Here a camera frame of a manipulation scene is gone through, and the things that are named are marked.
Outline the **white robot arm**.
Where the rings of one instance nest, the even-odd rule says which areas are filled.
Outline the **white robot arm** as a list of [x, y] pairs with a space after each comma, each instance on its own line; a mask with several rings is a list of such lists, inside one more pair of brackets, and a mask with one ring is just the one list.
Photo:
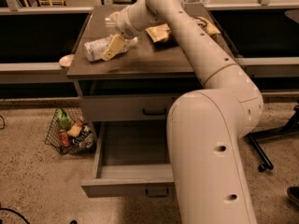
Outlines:
[[261, 119], [259, 89], [181, 0], [139, 0], [113, 18], [127, 39], [167, 24], [202, 85], [177, 98], [167, 117], [182, 224], [257, 224], [238, 141]]

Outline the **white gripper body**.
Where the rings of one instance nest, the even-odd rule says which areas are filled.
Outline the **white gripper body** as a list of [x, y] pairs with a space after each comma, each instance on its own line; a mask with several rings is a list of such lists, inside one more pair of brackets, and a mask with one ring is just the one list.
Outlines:
[[137, 36], [137, 30], [129, 20], [128, 10], [129, 7], [126, 7], [121, 11], [111, 13], [108, 17], [115, 23], [115, 30], [118, 34], [126, 39], [132, 39]]

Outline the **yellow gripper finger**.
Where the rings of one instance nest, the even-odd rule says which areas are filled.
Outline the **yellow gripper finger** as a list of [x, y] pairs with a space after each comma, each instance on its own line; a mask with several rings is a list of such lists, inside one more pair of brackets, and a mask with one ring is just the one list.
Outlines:
[[102, 59], [109, 61], [114, 58], [125, 46], [125, 38], [122, 35], [112, 35], [109, 40], [106, 49], [102, 53]]

